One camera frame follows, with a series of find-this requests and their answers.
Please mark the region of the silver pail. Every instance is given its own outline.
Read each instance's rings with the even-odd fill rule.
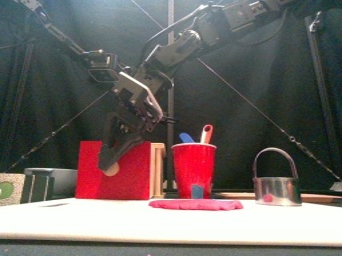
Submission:
[[[290,162],[293,177],[257,177],[257,160],[259,155],[266,151],[275,151],[281,153]],[[282,205],[282,206],[300,206],[302,205],[300,180],[296,169],[296,164],[290,155],[280,148],[263,149],[254,160],[253,164],[254,173],[254,192],[257,204],[265,205]]]

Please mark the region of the white table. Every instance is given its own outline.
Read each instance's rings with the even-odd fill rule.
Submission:
[[[241,202],[245,208],[233,211],[74,198],[3,206],[0,240],[342,248],[341,207]]]

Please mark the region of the table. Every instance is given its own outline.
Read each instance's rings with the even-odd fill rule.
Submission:
[[[3,206],[0,255],[341,255],[341,207],[241,202],[233,211],[75,198]]]

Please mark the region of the red plastic cup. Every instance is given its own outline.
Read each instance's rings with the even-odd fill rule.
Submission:
[[[171,149],[179,198],[210,198],[217,146],[182,143]]]

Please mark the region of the dark background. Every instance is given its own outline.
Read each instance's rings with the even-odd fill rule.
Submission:
[[[175,21],[206,3],[175,0]],[[113,52],[129,66],[137,64],[146,41],[167,27],[167,0],[46,0],[43,6],[54,25],[83,49]],[[278,147],[292,155],[304,189],[332,187],[337,181],[333,175],[304,154],[286,133],[342,176],[341,21],[341,9],[325,12],[324,27],[316,34],[330,113],[322,108],[322,83],[317,82],[305,18],[296,17],[293,11],[280,33],[266,43],[254,47],[227,44],[201,57],[230,85],[198,60],[179,68],[174,78],[175,118],[179,119],[174,143],[179,142],[181,132],[199,140],[203,126],[214,125],[215,188],[253,188],[251,165],[266,147]],[[251,43],[267,38],[278,26],[280,20],[242,40]],[[115,105],[113,96],[107,94],[68,121],[111,86],[88,81],[82,65],[39,28],[27,9],[10,0],[0,3],[0,47],[0,172],[20,173],[27,167],[76,169],[80,141],[102,139],[106,115]],[[161,105],[167,111],[166,97]],[[44,146],[8,170],[66,123],[68,126]],[[167,141],[165,125],[158,126],[149,139]],[[289,172],[289,163],[278,154],[259,158],[261,176],[288,176]]]

